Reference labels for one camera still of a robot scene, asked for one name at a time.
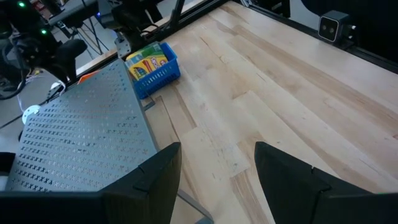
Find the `perforated metal plate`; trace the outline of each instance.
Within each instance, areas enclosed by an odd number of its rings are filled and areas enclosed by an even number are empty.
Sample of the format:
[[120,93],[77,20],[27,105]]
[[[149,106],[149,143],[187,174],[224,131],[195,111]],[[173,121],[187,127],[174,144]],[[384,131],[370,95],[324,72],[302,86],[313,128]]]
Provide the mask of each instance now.
[[97,191],[156,152],[118,59],[28,117],[6,188]]

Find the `wood plank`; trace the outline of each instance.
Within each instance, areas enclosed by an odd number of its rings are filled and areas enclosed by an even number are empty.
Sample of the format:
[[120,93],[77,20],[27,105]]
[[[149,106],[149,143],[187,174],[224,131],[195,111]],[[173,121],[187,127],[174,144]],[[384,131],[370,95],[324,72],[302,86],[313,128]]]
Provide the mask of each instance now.
[[[146,114],[160,148],[182,143],[181,188],[216,223],[274,223],[256,141],[366,190],[398,191],[398,75],[235,2],[165,41],[182,76]],[[174,223],[197,218],[177,201]]]

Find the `white floor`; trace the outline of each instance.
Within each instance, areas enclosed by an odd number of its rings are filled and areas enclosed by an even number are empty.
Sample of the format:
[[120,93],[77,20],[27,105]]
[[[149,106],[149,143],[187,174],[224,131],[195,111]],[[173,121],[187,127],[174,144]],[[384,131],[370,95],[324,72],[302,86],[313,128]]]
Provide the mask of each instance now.
[[[159,3],[158,8],[160,13],[163,16],[170,15],[176,1],[177,0],[164,0]],[[317,29],[319,17],[308,11],[302,4],[301,0],[290,0],[290,8],[292,20],[302,23],[313,29]],[[108,49],[115,48],[114,39],[116,34],[112,30],[103,29],[95,18],[92,18],[92,22],[95,26],[98,37],[102,40],[105,46],[107,46]],[[85,21],[85,23],[91,28],[88,20]],[[94,35],[91,34],[91,32],[86,33],[94,40]],[[67,41],[67,37],[59,30],[53,30],[53,34],[57,40],[61,40],[62,42]],[[85,51],[83,54],[76,58],[77,68],[85,65],[92,60],[88,52],[92,54],[93,58],[98,56],[98,54],[95,53],[94,50],[88,48],[88,51]],[[34,82],[30,83],[23,89],[22,93],[20,94],[23,109],[26,109],[30,105],[39,104],[46,99],[51,84],[55,82],[56,79],[49,73],[44,73],[43,76],[43,78],[36,79]],[[0,126],[14,119],[16,116],[19,116],[22,113],[16,97],[10,100],[0,101],[0,109]],[[5,128],[0,129],[0,152],[17,151],[19,145],[17,138],[23,127],[24,125],[22,124],[22,121],[18,119],[17,121],[11,123]]]

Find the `blue plastic basket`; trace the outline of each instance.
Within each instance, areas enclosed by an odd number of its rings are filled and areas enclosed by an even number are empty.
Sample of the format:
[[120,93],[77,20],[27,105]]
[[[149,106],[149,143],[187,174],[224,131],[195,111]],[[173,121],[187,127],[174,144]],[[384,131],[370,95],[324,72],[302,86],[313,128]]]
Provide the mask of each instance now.
[[168,62],[134,83],[134,88],[140,99],[147,98],[156,90],[178,79],[181,75],[177,56],[170,46],[167,43],[162,43],[160,48],[163,50]]

